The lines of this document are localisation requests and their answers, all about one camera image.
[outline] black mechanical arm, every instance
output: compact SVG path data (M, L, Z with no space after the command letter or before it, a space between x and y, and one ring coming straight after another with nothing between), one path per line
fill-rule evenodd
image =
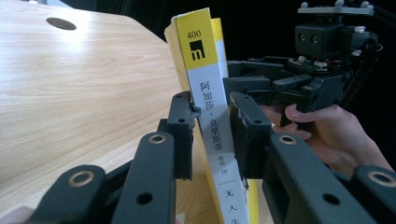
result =
M275 223L396 220L395 173L361 166L352 177L338 174L298 136L274 133L259 108L297 104L307 112L348 104L373 67L379 45L375 34L341 22L345 15L373 15L373 9L340 2L302 4L299 12L316 19L296 27L298 59L228 62L230 77L223 81L240 175L262 179ZM142 137L133 161L108 174L94 165L65 172L26 223L175 223L176 179L192 179L192 128L199 115L188 91L176 94L168 119Z

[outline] wooden surface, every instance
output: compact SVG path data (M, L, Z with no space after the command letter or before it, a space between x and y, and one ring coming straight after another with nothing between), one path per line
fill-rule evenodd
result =
M1 0L0 22L2 217L35 208L72 167L109 172L131 160L180 87L166 43L130 18ZM262 211L261 223L271 222ZM177 213L219 223L196 147L193 180L177 181Z

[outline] logo on book spine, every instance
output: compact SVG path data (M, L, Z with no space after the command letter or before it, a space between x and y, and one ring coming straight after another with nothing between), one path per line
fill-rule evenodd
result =
M202 40L196 40L190 42L191 56L192 60L200 60L205 57L204 46L202 45Z

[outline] yellow and white book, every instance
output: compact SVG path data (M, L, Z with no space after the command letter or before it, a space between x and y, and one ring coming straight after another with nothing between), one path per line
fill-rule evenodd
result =
M165 29L180 86L201 108L194 130L221 223L259 223L258 189L241 180L222 78L228 76L220 19L209 8L175 16Z

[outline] book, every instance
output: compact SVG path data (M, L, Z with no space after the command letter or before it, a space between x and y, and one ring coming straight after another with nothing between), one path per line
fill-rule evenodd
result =
M194 139L221 223L259 223L256 182L241 179L222 79L228 76L220 18L203 8L172 18L165 29L180 87L201 108Z

